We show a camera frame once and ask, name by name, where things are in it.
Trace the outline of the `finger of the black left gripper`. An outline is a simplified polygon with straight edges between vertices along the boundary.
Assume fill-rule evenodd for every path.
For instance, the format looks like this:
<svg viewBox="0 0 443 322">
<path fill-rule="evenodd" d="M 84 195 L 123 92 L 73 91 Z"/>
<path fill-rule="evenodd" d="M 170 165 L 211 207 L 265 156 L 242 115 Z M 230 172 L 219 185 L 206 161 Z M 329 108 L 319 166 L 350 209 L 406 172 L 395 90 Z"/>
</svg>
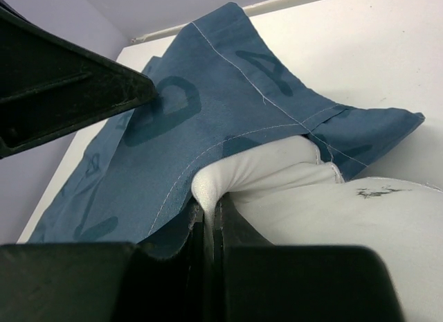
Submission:
<svg viewBox="0 0 443 322">
<path fill-rule="evenodd" d="M 1 2 L 1 157 L 150 102 L 146 76 L 50 34 Z"/>
</svg>

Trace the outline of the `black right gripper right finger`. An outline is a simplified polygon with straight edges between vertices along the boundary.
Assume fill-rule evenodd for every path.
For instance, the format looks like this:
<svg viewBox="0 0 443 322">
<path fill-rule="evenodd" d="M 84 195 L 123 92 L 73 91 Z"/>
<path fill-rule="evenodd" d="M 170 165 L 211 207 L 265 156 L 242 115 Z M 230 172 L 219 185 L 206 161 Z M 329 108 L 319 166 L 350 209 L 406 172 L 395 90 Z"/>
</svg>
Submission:
<svg viewBox="0 0 443 322">
<path fill-rule="evenodd" d="M 382 259 L 371 249 L 277 245 L 224 195 L 216 205 L 216 321 L 402 321 Z"/>
</svg>

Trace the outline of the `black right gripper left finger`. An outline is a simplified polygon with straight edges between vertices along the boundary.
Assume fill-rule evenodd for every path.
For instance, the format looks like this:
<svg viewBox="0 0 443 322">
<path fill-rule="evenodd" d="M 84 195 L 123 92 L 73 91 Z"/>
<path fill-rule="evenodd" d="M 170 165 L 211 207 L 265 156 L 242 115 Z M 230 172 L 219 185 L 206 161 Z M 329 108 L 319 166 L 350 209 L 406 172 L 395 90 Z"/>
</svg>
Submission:
<svg viewBox="0 0 443 322">
<path fill-rule="evenodd" d="M 195 201 L 146 240 L 1 247 L 2 321 L 176 321 L 198 263 Z"/>
</svg>

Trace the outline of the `white pillow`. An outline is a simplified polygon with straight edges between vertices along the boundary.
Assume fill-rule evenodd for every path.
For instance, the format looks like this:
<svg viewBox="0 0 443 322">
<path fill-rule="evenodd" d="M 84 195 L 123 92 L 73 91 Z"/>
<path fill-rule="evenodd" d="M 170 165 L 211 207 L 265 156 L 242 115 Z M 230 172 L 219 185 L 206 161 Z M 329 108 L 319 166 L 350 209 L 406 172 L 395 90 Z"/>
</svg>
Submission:
<svg viewBox="0 0 443 322">
<path fill-rule="evenodd" d="M 398 179 L 346 181 L 301 136 L 252 147 L 200 169 L 191 191 L 214 226 L 229 194 L 274 244 L 357 244 L 387 264 L 407 321 L 442 320 L 442 192 Z"/>
</svg>

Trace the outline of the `blue letter-print pillowcase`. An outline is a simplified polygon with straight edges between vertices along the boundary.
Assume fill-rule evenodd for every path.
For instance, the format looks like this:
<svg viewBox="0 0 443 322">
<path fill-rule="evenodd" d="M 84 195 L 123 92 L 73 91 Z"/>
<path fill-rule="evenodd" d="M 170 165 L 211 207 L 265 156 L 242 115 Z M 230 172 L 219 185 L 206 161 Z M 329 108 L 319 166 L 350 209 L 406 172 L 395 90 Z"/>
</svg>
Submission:
<svg viewBox="0 0 443 322">
<path fill-rule="evenodd" d="M 200 169 L 292 136 L 314 143 L 349 180 L 424 122 L 306 87 L 234 3 L 189 23 L 146 72 L 158 96 L 106 122 L 30 243 L 141 242 L 185 208 Z"/>
</svg>

